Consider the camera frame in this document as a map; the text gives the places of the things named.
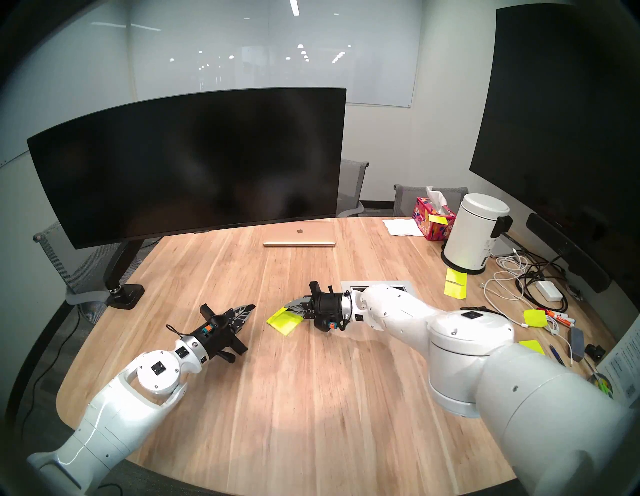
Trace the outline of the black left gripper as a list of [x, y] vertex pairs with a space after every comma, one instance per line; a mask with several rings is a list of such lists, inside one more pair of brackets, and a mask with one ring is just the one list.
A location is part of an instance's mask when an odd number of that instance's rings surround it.
[[234, 363], [236, 356], [248, 351], [238, 337], [252, 311], [254, 304], [230, 308], [224, 313], [215, 313], [207, 304], [200, 307], [200, 314], [205, 324], [198, 331], [198, 339], [207, 353], [208, 359], [221, 357], [228, 363]]

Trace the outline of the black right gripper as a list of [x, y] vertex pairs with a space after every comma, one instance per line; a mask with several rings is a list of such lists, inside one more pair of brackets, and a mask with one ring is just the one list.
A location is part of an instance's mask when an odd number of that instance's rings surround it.
[[311, 297], [294, 299], [285, 308], [303, 319], [313, 319], [315, 328], [322, 332], [335, 329], [343, 332], [350, 322], [350, 291], [339, 294], [331, 285], [328, 290], [322, 291], [317, 281], [311, 281]]

